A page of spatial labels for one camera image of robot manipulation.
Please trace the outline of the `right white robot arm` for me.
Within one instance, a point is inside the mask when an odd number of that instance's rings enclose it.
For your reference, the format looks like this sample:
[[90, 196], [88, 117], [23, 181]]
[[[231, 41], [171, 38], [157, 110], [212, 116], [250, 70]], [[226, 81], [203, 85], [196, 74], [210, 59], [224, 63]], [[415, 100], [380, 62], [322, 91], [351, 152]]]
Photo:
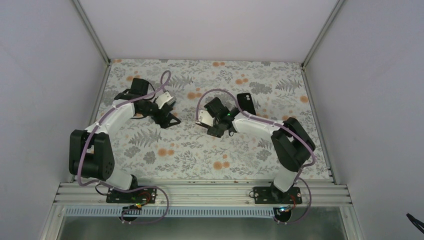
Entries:
[[282, 204], [289, 199], [290, 189], [316, 145], [297, 119], [273, 122], [257, 115], [251, 94], [239, 93], [236, 99], [238, 105], [228, 109], [218, 97], [213, 98], [203, 110], [197, 109], [195, 122], [213, 137], [244, 133], [272, 143], [281, 168], [271, 183], [270, 195]]

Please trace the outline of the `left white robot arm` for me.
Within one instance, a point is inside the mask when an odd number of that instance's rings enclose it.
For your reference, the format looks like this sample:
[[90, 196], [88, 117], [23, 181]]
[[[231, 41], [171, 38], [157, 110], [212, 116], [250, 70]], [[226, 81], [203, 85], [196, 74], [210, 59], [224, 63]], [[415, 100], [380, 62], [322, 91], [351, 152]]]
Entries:
[[112, 140], [121, 127], [135, 115], [150, 117], [162, 129], [181, 121], [172, 115], [175, 97], [165, 90], [165, 84], [149, 93], [150, 82], [135, 78], [130, 88], [118, 93], [108, 111], [84, 130], [70, 134], [68, 169], [80, 181], [92, 179], [119, 191], [124, 201], [131, 203], [139, 197], [137, 179], [115, 166]]

